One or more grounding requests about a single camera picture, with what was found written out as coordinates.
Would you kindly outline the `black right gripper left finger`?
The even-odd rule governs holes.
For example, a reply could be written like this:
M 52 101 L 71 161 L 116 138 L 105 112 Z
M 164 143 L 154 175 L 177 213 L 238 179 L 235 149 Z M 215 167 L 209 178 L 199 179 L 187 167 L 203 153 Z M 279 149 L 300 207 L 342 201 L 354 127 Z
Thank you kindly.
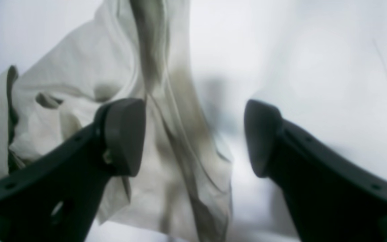
M 114 176 L 137 176 L 146 105 L 125 98 L 99 108 L 91 125 L 0 180 L 1 242 L 83 242 Z

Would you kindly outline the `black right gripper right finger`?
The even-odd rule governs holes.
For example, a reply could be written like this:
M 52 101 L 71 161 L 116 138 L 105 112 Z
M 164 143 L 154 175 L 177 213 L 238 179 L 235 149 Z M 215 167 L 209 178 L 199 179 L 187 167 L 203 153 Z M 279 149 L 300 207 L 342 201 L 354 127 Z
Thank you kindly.
M 277 107 L 249 100 L 253 172 L 281 188 L 303 242 L 387 242 L 387 181 L 332 151 Z

